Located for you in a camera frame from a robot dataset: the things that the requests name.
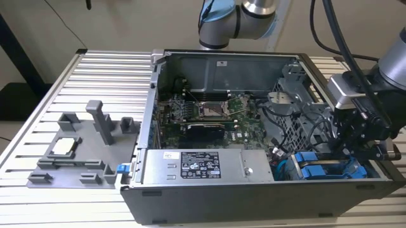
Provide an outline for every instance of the white wall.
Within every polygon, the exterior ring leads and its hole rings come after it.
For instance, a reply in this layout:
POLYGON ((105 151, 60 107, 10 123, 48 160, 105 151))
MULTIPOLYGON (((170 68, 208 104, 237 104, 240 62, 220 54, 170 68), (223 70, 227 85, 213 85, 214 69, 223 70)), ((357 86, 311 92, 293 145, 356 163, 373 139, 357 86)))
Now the white wall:
MULTIPOLYGON (((406 5, 395 0, 333 0, 332 4, 351 52, 381 57, 406 26, 406 5)), ((313 42, 308 9, 309 0, 292 0, 275 51, 336 56, 313 42)), ((315 28, 324 45, 336 49, 320 0, 315 4, 315 28)), ((359 62, 361 67, 372 64, 369 61, 359 62)))
MULTIPOLYGON (((49 0, 89 49, 198 48, 200 0, 49 0)), ((80 42, 42 0, 0 0, 0 13, 45 81, 52 82, 80 42)), ((233 40, 232 50, 263 51, 267 40, 233 40)))

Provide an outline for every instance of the aluminum slotted surface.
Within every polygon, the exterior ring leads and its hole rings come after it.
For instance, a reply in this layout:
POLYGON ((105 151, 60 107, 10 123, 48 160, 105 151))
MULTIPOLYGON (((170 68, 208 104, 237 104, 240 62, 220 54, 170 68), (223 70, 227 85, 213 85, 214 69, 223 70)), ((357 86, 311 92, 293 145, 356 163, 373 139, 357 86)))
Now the aluminum slotted surface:
MULTIPOLYGON (((344 65, 329 57, 311 59, 325 78, 345 71, 344 65)), ((142 91, 150 76, 149 53, 88 51, 69 65, 52 89, 54 93, 13 139, 10 144, 14 146, 9 146, 0 156, 0 161, 5 160, 0 168, 0 225, 13 228, 141 227, 133 221, 117 190, 25 187, 26 177, 58 129, 56 121, 61 112, 74 110, 81 120, 90 119, 81 108, 89 99, 97 99, 102 100, 104 111, 113 120, 130 116, 140 121, 142 117, 142 91)), ((401 160, 393 164, 406 176, 404 132, 393 141, 403 152, 401 160)), ((406 188, 383 199, 364 201, 335 219, 184 224, 182 227, 403 228, 406 188)))

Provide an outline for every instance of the black cable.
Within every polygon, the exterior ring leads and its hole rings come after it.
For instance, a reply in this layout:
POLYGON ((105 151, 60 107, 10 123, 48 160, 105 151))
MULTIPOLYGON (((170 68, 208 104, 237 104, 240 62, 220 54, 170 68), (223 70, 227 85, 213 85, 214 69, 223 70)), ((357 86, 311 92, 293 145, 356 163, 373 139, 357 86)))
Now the black cable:
POLYGON ((279 116, 279 117, 288 117, 288 116, 292 116, 293 114, 297 114, 295 111, 292 111, 289 114, 275 113, 267 106, 259 106, 259 104, 265 103, 265 102, 267 102, 267 100, 259 100, 255 102, 255 105, 259 108, 264 108, 267 110, 267 112, 271 113, 272 115, 279 116))
POLYGON ((205 1, 202 1, 202 6, 201 6, 200 14, 198 14, 198 34, 200 34, 201 26, 202 26, 202 24, 204 24, 204 19, 205 19, 206 16, 208 16, 208 13, 209 13, 209 11, 210 11, 210 7, 213 6, 214 0, 210 0, 210 2, 209 2, 208 6, 206 6, 206 8, 205 8, 205 10, 204 10, 204 12, 202 12, 202 14, 201 14, 202 7, 204 7, 204 2, 205 2, 205 1))
MULTIPOLYGON (((313 40, 315 40, 317 46, 319 46, 321 49, 324 49, 325 51, 328 51, 328 52, 331 52, 331 53, 333 53, 333 54, 336 54, 336 55, 341 55, 341 53, 340 53, 337 50, 335 50, 335 49, 327 47, 327 46, 321 43, 321 41, 319 41, 319 39, 317 39, 317 34, 316 34, 316 30, 315 30, 315 22, 313 22, 313 19, 315 19, 315 18, 313 18, 313 14, 315 14, 315 1, 316 1, 316 0, 311 0, 311 4, 309 4, 309 30, 311 30, 312 38, 313 38, 313 40)), ((353 58, 359 58, 359 59, 364 59, 364 60, 369 60, 369 61, 375 61, 375 62, 377 62, 377 60, 379 60, 379 59, 375 58, 375 57, 363 56, 363 55, 356 55, 356 54, 352 54, 352 57, 353 57, 353 58)))
POLYGON ((331 28, 331 32, 333 35, 333 39, 337 45, 339 50, 341 51, 341 57, 352 71, 352 74, 355 76, 355 78, 357 79, 359 85, 361 87, 361 90, 365 94, 365 97, 369 100, 369 104, 371 104, 371 108, 372 111, 377 113, 377 115, 380 116, 380 121, 381 121, 381 126, 384 128, 388 128, 391 125, 391 121, 385 115, 384 109, 381 107, 380 101, 376 98, 373 91, 371 90, 369 86, 368 86, 368 81, 361 73, 361 70, 352 58, 349 49, 347 47, 347 44, 343 40, 343 34, 341 34, 341 30, 336 21, 336 17, 335 17, 335 12, 333 12, 333 8, 332 8, 332 3, 331 0, 323 0, 323 5, 324 5, 324 11, 325 11, 325 15, 327 15, 327 20, 328 20, 328 24, 329 24, 329 28, 331 28))
POLYGON ((5 141, 9 141, 9 142, 11 141, 10 139, 6 139, 6 138, 3 138, 3 137, 1 137, 1 136, 0 136, 0 139, 2 139, 2 140, 5 140, 5 141))
POLYGON ((205 0, 202 0, 202 4, 201 4, 201 9, 200 9, 200 13, 198 13, 198 22, 197 22, 197 31, 200 33, 200 22, 201 22, 201 12, 202 12, 202 8, 204 8, 204 2, 205 0))
POLYGON ((281 132, 283 132, 283 139, 281 139, 281 142, 279 143, 277 147, 287 153, 287 150, 283 148, 283 144, 284 144, 285 138, 287 138, 285 130, 284 130, 284 128, 280 126, 280 124, 276 123, 276 121, 273 121, 273 120, 268 117, 265 108, 261 108, 261 112, 263 112, 263 114, 264 114, 267 120, 268 120, 277 128, 280 128, 280 130, 281 130, 281 132))
POLYGON ((65 26, 65 28, 70 31, 70 33, 73 34, 73 36, 77 38, 77 40, 80 41, 81 45, 84 46, 85 49, 88 49, 86 45, 82 43, 81 39, 78 38, 78 36, 76 35, 76 33, 69 29, 68 25, 65 24, 61 16, 58 15, 58 13, 56 12, 54 8, 52 7, 52 5, 48 3, 46 0, 44 0, 44 2, 46 3, 46 5, 50 7, 52 11, 54 12, 56 16, 58 17, 58 19, 62 22, 62 25, 65 26))
POLYGON ((307 135, 307 144, 308 146, 315 150, 315 152, 320 153, 316 146, 311 144, 311 136, 312 136, 312 133, 315 132, 315 129, 316 127, 321 124, 321 123, 325 123, 327 126, 331 126, 329 125, 329 121, 323 119, 320 120, 319 122, 316 122, 316 124, 312 126, 312 128, 309 129, 309 132, 308 132, 308 135, 307 135))

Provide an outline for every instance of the motherboard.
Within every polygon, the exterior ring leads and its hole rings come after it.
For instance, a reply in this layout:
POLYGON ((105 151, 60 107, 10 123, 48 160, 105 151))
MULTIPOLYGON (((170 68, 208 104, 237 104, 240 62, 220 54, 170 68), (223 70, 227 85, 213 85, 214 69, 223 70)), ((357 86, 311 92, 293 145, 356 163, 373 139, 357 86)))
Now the motherboard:
POLYGON ((184 94, 176 94, 158 102, 162 149, 269 148, 249 94, 228 93, 224 101, 198 101, 189 96, 186 100, 184 94))

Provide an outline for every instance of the power supply label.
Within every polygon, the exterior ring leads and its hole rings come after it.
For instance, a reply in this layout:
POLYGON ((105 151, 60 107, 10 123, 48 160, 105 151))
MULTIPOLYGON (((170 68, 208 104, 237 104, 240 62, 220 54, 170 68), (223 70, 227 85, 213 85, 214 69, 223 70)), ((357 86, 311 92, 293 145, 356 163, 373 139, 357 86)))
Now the power supply label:
POLYGON ((181 178, 221 178, 217 152, 181 152, 180 162, 181 178))

